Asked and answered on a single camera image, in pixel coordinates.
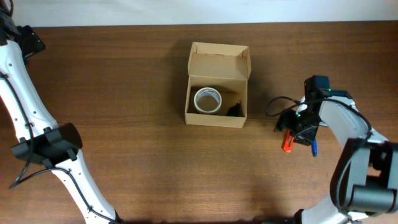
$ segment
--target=tape roll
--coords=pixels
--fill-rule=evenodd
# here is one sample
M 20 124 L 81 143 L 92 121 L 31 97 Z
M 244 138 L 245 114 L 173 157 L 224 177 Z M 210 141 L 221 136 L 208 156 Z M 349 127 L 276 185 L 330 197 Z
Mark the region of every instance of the tape roll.
M 195 109 L 201 114 L 217 114 L 223 102 L 220 93 L 210 87 L 201 88 L 193 98 Z

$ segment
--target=box lid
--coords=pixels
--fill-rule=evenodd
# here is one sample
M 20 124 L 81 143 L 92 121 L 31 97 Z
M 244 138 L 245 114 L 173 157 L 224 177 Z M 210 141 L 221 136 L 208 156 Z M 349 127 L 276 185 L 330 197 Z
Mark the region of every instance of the box lid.
M 190 76 L 247 80 L 250 72 L 248 46 L 192 43 L 188 61 Z

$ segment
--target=white background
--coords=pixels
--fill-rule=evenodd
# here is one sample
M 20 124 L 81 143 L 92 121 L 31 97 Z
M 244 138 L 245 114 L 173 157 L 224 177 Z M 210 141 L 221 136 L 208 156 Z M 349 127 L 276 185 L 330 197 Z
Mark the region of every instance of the white background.
M 398 19 L 398 0 L 14 0 L 18 25 L 103 26 Z

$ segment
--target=cardboard box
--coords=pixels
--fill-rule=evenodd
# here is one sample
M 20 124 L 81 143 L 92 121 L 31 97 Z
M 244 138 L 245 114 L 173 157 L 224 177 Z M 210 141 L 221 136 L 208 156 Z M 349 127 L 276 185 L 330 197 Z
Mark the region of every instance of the cardboard box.
M 194 42 L 188 61 L 186 124 L 242 128 L 248 116 L 249 47 Z M 199 114 L 193 96 L 203 87 L 218 90 L 223 99 L 217 115 Z M 239 117 L 225 116 L 240 101 Z

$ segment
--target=brown table surface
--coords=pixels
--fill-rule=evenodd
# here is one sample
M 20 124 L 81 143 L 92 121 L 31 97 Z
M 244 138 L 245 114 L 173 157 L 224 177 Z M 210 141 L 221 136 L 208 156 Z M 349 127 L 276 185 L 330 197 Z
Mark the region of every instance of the brown table surface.
M 348 90 L 373 127 L 398 141 L 398 22 L 36 29 L 47 50 L 28 73 L 60 123 L 83 139 L 88 169 L 125 220 L 217 222 L 290 217 L 328 194 L 341 148 L 328 128 L 309 147 L 280 148 L 276 96 L 303 96 L 306 78 L 328 75 Z M 252 74 L 243 129 L 185 125 L 187 62 L 193 41 L 248 45 Z M 287 106 L 275 105 L 275 110 Z M 0 223 L 84 223 L 52 174 L 13 190 L 24 162 L 0 104 Z M 32 165 L 29 172 L 42 167 Z M 398 215 L 365 223 L 396 223 Z

